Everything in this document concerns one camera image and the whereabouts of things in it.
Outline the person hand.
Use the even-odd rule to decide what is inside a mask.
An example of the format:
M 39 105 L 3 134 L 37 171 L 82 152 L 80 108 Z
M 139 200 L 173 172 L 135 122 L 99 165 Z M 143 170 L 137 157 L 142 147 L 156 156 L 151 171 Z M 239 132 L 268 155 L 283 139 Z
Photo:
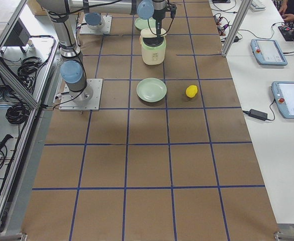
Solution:
M 294 15 L 293 14 L 283 14 L 282 18 L 285 22 L 294 21 Z

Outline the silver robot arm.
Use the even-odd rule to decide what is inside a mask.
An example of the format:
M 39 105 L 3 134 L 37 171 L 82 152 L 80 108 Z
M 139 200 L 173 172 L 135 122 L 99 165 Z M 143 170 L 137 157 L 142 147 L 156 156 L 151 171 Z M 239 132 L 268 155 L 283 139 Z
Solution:
M 166 42 L 167 32 L 162 29 L 162 21 L 166 13 L 169 12 L 171 19 L 174 19 L 177 10 L 176 5 L 169 1 L 37 1 L 37 3 L 46 10 L 51 19 L 64 60 L 75 60 L 82 54 L 76 38 L 71 34 L 69 16 L 74 13 L 84 12 L 86 23 L 93 26 L 101 22 L 101 13 L 138 15 L 148 23 L 148 28 L 144 30 L 148 35 L 142 39 L 147 39 L 148 46 L 155 49 Z

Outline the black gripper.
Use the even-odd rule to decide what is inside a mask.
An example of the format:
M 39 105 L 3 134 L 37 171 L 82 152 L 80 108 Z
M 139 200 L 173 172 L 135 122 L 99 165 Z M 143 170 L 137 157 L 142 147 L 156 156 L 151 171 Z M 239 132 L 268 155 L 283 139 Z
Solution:
M 161 37 L 162 20 L 165 18 L 167 12 L 170 13 L 171 19 L 174 19 L 176 16 L 177 6 L 176 4 L 170 2 L 153 2 L 153 6 L 153 19 L 156 21 L 156 36 Z

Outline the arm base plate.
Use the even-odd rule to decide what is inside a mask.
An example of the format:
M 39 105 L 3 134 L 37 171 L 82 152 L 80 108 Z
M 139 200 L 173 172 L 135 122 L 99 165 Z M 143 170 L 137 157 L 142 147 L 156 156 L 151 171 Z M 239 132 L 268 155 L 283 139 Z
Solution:
M 59 110 L 69 111 L 98 111 L 102 92 L 103 79 L 87 79 L 87 87 L 78 96 L 78 93 L 69 91 L 67 84 L 64 86 L 64 94 L 61 98 Z
M 101 16 L 101 22 L 98 25 L 87 25 L 83 19 L 80 26 L 80 35 L 109 35 L 111 30 L 112 16 Z

